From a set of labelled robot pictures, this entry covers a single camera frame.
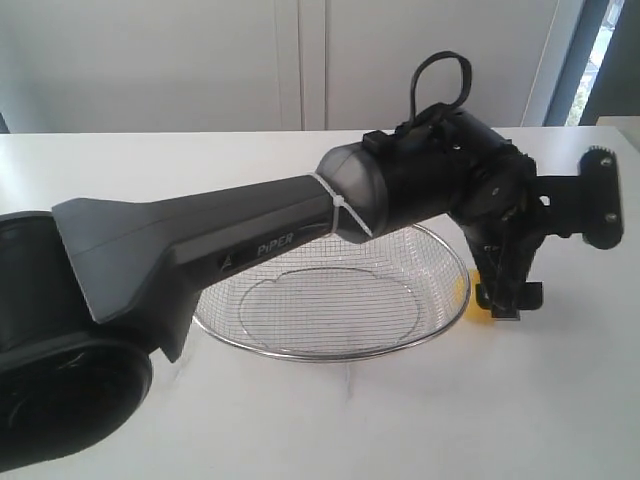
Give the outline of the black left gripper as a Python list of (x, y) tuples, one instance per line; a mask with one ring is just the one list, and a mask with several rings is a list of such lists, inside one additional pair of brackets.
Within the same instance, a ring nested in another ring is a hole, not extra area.
[[(543, 283), (527, 277), (545, 237), (543, 209), (512, 209), (503, 214), (459, 212), (462, 228), (477, 269), (473, 270), (475, 303), (492, 309), (498, 321), (519, 321), (522, 311), (543, 305)], [(509, 300), (504, 306), (491, 300)]]

